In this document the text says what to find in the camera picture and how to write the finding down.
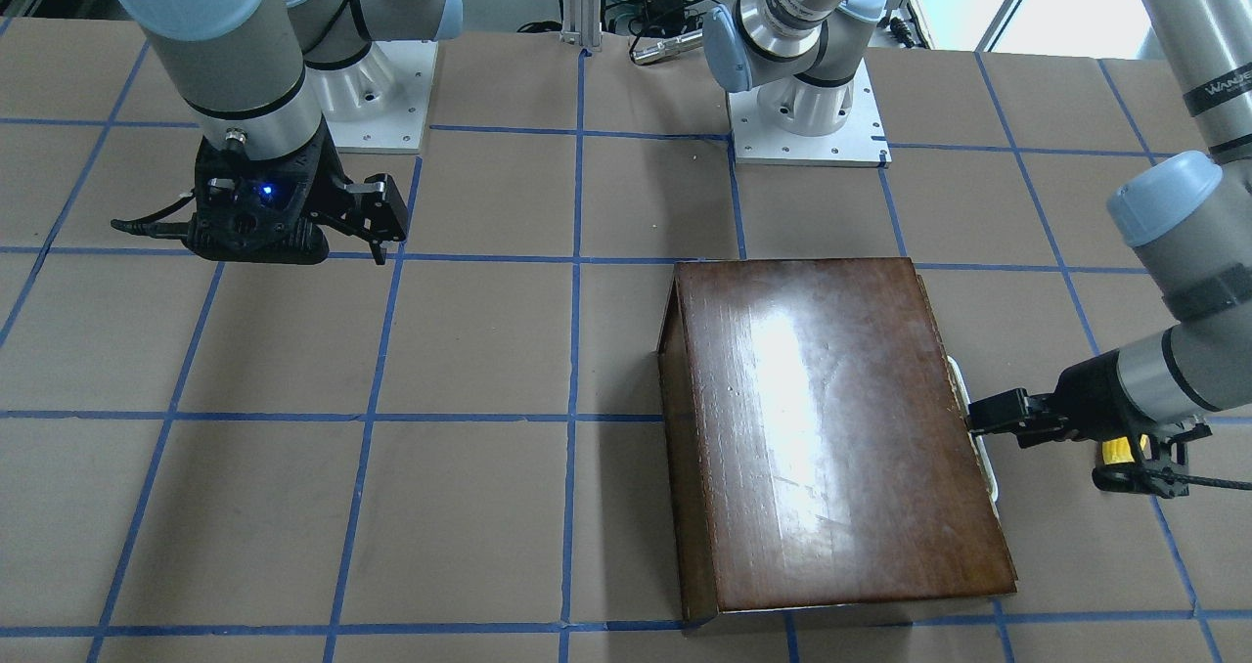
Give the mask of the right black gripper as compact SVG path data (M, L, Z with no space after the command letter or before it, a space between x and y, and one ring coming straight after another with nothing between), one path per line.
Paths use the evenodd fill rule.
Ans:
M193 191L185 245L212 261L317 265L331 253L323 231L331 226L358 236L383 266L386 244L406 241L409 231L394 178L376 174L349 185L326 123L305 145L269 160L202 139Z

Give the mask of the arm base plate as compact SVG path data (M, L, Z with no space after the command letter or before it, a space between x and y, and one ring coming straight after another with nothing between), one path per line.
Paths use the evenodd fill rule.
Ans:
M737 163L884 168L893 160L865 63L850 83L796 76L726 96Z
M373 43L359 63L307 76L342 154L419 155L439 43Z

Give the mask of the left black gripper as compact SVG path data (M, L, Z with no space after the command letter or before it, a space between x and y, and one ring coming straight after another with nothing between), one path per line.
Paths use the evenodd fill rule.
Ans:
M1117 374L1119 352L1070 367L1050 394L1029 395L1012 388L967 405L972 435L1014 434L1020 449L1050 443L1103 443L1117 437L1149 437L1153 458L1139 465L1093 467L1092 482L1101 492L1177 498L1189 488L1211 488L1212 477L1194 475L1186 463L1186 447L1212 434L1206 422L1156 420L1139 407Z

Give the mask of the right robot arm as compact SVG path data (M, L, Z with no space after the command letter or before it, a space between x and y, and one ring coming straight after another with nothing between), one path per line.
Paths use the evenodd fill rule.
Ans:
M403 91L381 43L443 43L464 0L119 0L200 124L192 191L113 219L210 261L317 265L326 230L356 236L377 265L403 243L408 206L389 174L353 181L332 123Z

